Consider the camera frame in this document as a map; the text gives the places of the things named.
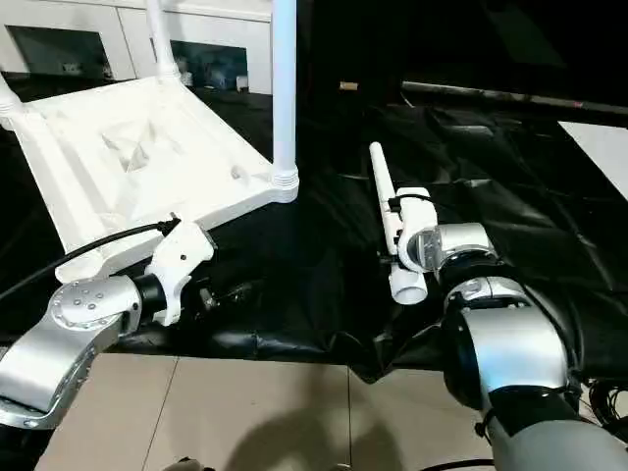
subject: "white pvc pipe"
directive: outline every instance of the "white pvc pipe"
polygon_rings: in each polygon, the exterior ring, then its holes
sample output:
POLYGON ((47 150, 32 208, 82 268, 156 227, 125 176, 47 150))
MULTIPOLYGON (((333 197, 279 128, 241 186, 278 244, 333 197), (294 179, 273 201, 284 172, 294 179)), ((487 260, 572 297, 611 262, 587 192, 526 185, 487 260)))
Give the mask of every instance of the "white pvc pipe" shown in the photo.
POLYGON ((389 199, 396 196, 396 193, 394 192, 393 180, 389 173, 389 166, 386 163, 386 157, 384 157, 384 149, 382 149, 382 144, 379 142, 373 142, 369 146, 369 151, 371 153, 377 194, 380 197, 380 202, 388 203, 389 199))
POLYGON ((0 116, 5 116, 20 106, 22 106, 22 101, 0 74, 0 116))
POLYGON ((391 295, 394 302, 403 306, 418 304, 428 297, 428 287, 422 273, 412 272, 400 268, 398 264, 391 265, 391 295))
POLYGON ((146 0, 148 27, 153 35, 153 45, 157 56, 157 74, 160 77, 179 78, 181 73, 173 57, 170 35, 166 25, 166 15, 160 0, 146 0))
POLYGON ((8 119, 5 119, 10 113, 16 112, 22 109, 22 101, 14 93, 14 91, 9 88, 9 85, 0 74, 0 126, 7 131, 11 131, 13 129, 13 125, 8 119))
POLYGON ((373 174, 375 174, 375 187, 380 201, 380 212, 382 213, 382 223, 384 224, 384 234, 386 236, 386 246, 390 255, 397 255, 395 238, 397 232, 403 228, 399 215, 391 211, 389 199, 394 198, 393 180, 389 173, 389 166, 386 164, 384 150, 379 142, 373 142, 369 146, 371 153, 371 163, 373 164, 373 174))
POLYGON ((296 0, 273 1, 273 182, 298 184, 296 152, 296 0))

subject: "black cloth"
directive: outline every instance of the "black cloth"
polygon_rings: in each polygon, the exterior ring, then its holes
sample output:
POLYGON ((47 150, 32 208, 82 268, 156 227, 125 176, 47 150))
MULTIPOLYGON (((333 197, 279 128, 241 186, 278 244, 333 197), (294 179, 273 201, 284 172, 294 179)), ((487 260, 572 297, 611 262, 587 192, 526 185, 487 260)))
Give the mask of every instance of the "black cloth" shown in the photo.
MULTIPOLYGON (((95 84, 11 80, 23 100, 95 84)), ((271 158, 270 97, 194 92, 271 158)), ((442 223, 482 223, 526 282, 578 316, 586 374, 628 376, 628 203, 556 121, 434 104, 368 108, 347 98, 300 109, 297 136, 298 199, 211 231, 219 249, 188 291, 183 320, 143 326, 114 350, 348 364, 367 382, 398 367, 440 369, 433 326, 443 294, 428 277, 425 302, 395 304, 378 256, 384 234, 367 145, 379 140, 396 184, 425 186, 452 208, 439 208, 442 223), (221 302, 209 313, 196 299, 202 287, 221 302)), ((62 249, 9 132, 0 133, 0 169, 6 288, 62 249)), ((0 342, 37 321, 55 286, 42 281, 5 302, 0 342)))

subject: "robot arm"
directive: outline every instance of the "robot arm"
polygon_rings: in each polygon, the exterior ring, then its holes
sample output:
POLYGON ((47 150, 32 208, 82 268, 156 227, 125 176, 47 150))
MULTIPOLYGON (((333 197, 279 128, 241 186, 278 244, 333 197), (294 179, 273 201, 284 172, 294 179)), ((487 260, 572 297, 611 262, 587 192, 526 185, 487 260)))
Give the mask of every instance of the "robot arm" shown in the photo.
POLYGON ((37 325, 0 359, 0 424, 55 429, 87 379, 97 354, 135 332, 140 319, 179 320, 190 273, 214 245, 192 223, 179 223, 155 249, 144 275, 63 285, 37 325))
POLYGON ((624 446, 565 400, 565 339, 543 302, 504 272, 482 225, 439 226, 427 190, 395 192, 382 147, 370 150, 393 257, 392 298, 420 302, 426 272, 448 293, 445 383, 460 403, 482 413, 479 432, 490 439, 496 468, 628 469, 624 446))

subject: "floor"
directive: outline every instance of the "floor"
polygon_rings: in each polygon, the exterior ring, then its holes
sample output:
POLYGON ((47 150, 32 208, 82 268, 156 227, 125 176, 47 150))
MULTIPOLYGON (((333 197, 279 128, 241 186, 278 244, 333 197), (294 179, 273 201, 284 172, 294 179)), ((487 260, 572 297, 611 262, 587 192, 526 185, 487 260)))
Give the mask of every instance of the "floor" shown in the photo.
POLYGON ((440 373, 104 354, 37 471, 416 471, 490 457, 477 419, 440 373))

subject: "white plastic chair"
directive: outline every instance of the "white plastic chair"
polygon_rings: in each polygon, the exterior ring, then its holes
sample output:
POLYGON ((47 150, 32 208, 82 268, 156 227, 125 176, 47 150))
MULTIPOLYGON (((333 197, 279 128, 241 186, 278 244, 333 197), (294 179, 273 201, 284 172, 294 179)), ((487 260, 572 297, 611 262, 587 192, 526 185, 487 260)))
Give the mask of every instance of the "white plastic chair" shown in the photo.
MULTIPOLYGON (((155 77, 22 103, 0 76, 0 124, 16 133, 66 252, 171 212, 209 230, 298 193, 295 0, 273 5, 272 164, 181 84, 160 1, 146 8, 155 77)), ((110 275, 159 239, 105 245, 57 278, 110 275)))

